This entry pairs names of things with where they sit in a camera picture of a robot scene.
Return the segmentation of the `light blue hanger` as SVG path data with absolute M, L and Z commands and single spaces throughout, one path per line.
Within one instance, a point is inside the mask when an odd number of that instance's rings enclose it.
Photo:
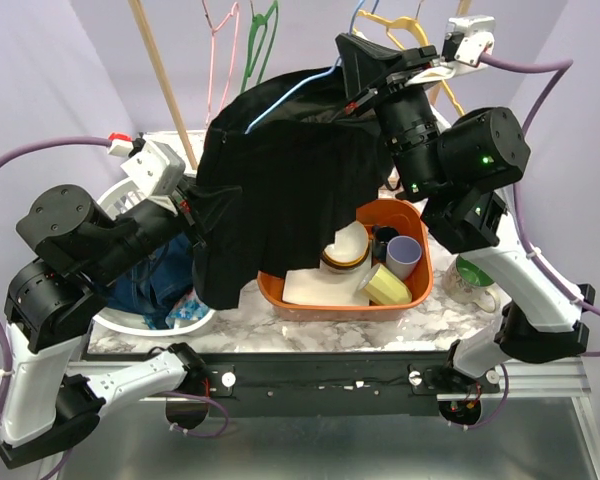
M 356 8 L 354 9 L 354 11 L 353 11 L 353 13 L 351 15 L 351 19 L 350 19 L 350 22 L 349 22 L 349 28 L 348 28 L 348 33 L 349 34 L 353 34 L 354 33 L 355 21 L 356 21 L 356 18 L 358 17 L 358 14 L 360 13 L 360 11 L 361 11 L 364 3 L 365 3 L 365 0 L 360 0 L 357 3 Z M 254 120 L 252 120 L 249 123 L 249 125 L 247 126 L 247 128 L 245 129 L 244 133 L 245 134 L 250 134 L 251 131 L 257 125 L 259 125 L 265 118 L 267 118 L 271 113 L 273 113 L 276 109 L 278 109 L 280 106 L 282 106 L 287 100 L 289 100 L 290 97 L 293 94 L 295 94 L 301 88 L 303 88 L 304 86 L 306 86 L 306 85 L 308 85 L 310 83 L 313 83 L 313 82 L 315 82 L 317 80 L 321 80 L 323 78 L 326 78 L 326 77 L 330 76 L 341 65 L 342 65 L 342 57 L 338 56 L 337 59 L 336 59 L 336 61 L 334 62 L 334 64 L 329 69 L 325 70 L 324 72 L 311 75 L 311 76 L 309 76 L 309 77 L 307 77 L 307 78 L 299 81 L 297 84 L 295 84 L 289 90 L 287 90 L 283 95 L 281 95 L 273 104 L 271 104 L 266 110 L 264 110 Z

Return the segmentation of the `black garment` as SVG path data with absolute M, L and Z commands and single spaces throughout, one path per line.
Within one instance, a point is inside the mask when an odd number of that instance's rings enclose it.
M 340 70 L 304 86 L 244 133 L 287 90 L 324 71 L 260 83 L 207 129 L 198 184 L 242 189 L 195 255 L 196 292 L 215 310 L 237 307 L 241 289 L 260 272 L 284 277 L 318 267 L 336 231 L 376 199 L 393 170 L 375 117 L 341 115 L 347 97 Z

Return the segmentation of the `dark blue denim skirt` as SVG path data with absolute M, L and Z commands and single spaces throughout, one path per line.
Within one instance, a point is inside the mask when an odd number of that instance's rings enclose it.
M 101 292 L 108 308 L 141 315 L 150 329 L 171 329 L 175 321 L 169 320 L 168 315 L 191 291 L 192 268 L 191 243 L 185 234 L 180 234 Z

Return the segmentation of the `floral blue skirt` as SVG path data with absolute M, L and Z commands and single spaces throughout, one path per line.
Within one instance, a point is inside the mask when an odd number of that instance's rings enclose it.
M 171 328 L 184 328 L 203 319 L 210 308 L 201 302 L 194 291 L 183 296 L 165 317 L 166 325 Z

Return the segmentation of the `green hanger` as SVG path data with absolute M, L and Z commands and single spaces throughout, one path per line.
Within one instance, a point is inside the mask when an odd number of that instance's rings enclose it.
M 273 49 L 279 22 L 279 1 L 273 0 L 265 13 L 257 13 L 249 2 L 251 23 L 247 37 L 247 54 L 240 93 L 248 89 L 249 82 L 258 85 L 264 76 Z

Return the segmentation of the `pink wire hanger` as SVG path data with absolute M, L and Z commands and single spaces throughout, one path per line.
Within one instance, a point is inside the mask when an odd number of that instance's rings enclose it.
M 205 126 L 208 126 L 229 99 L 238 50 L 241 9 L 239 3 L 233 1 L 223 15 L 214 18 L 210 1 L 202 1 L 202 8 L 210 34 L 205 118 Z

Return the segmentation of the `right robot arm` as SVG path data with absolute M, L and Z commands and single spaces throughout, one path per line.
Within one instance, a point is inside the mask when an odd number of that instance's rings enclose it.
M 555 286 L 539 256 L 497 235 L 508 207 L 499 190 L 518 182 L 530 149 L 514 113 L 486 107 L 440 130 L 425 88 L 483 66 L 494 43 L 487 31 L 448 33 L 442 48 L 392 50 L 351 33 L 336 39 L 348 98 L 345 113 L 373 111 L 406 199 L 424 201 L 421 218 L 449 252 L 468 259 L 510 298 L 500 317 L 452 344 L 428 376 L 438 388 L 465 390 L 510 359 L 542 364 L 585 353 L 589 330 L 579 301 L 587 285 Z

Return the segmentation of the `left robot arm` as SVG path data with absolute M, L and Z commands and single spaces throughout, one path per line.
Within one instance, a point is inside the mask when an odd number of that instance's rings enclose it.
M 184 343 L 132 367 L 101 376 L 69 375 L 68 363 L 107 304 L 106 289 L 172 239 L 206 241 L 236 187 L 178 182 L 165 205 L 145 199 L 109 216 L 76 185 L 40 195 L 16 227 L 35 259 L 6 297 L 9 347 L 0 391 L 0 457 L 14 469 L 66 451 L 101 419 L 148 396 L 189 395 L 207 385 L 208 369 Z

